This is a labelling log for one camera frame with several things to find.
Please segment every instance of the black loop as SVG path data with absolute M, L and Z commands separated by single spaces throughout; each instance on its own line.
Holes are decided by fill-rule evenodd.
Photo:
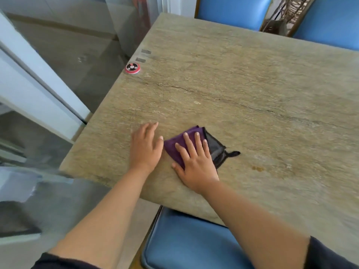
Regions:
M 240 151 L 233 151 L 231 153 L 228 153 L 228 157 L 237 157 L 240 155 Z

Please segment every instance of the stone table surface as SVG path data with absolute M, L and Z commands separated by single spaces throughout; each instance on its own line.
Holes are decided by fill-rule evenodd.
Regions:
M 165 139 L 205 126 L 242 153 L 219 168 L 224 183 L 358 262 L 358 52 L 163 13 L 136 58 L 61 171 L 113 186 L 139 124 L 159 121 Z M 141 198 L 222 224 L 171 162 L 164 152 Z

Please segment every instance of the folded cloth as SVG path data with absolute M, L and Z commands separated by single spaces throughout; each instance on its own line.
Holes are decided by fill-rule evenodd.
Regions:
M 196 149 L 197 149 L 196 142 L 195 142 L 195 133 L 196 132 L 200 133 L 201 142 L 203 142 L 204 139 L 207 140 L 208 146 L 209 146 L 209 151 L 210 151 L 211 157 L 212 157 L 212 161 L 213 161 L 216 169 L 218 169 L 228 157 L 236 157 L 240 154 L 239 151 L 233 151 L 231 153 L 228 153 L 225 150 L 226 147 L 223 144 L 221 144 L 216 138 L 214 138 L 211 134 L 209 134 L 208 131 L 204 127 L 194 126 L 194 127 L 191 127 L 190 129 L 184 131 L 183 133 L 181 133 L 169 140 L 164 141 L 164 149 L 166 150 L 166 152 L 183 169 L 185 169 L 185 163 L 183 162 L 181 154 L 177 151 L 177 149 L 175 148 L 174 145 L 176 143 L 178 143 L 182 147 L 184 147 L 188 152 L 188 148 L 187 148 L 185 139 L 183 138 L 183 134 L 185 132 L 187 132 L 188 136 L 190 137 L 190 140 L 192 141 L 192 143 L 194 144 Z

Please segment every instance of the person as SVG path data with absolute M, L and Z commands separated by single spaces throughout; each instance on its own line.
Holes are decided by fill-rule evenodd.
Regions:
M 162 154 L 163 137 L 154 143 L 157 126 L 146 123 L 132 133 L 128 172 L 63 240 L 42 254 L 33 269 L 116 268 L 142 186 Z M 195 149 L 187 134 L 184 138 L 188 152 L 179 144 L 176 149 L 185 170 L 177 163 L 172 167 L 212 206 L 256 269 L 359 268 L 221 183 L 207 141 L 201 143 L 196 135 Z

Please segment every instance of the sleeve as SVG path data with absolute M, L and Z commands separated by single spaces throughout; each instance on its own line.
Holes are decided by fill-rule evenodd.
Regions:
M 359 269 L 359 266 L 333 252 L 311 237 L 304 269 Z
M 100 269 L 87 262 L 74 259 L 64 259 L 58 256 L 43 253 L 31 269 Z

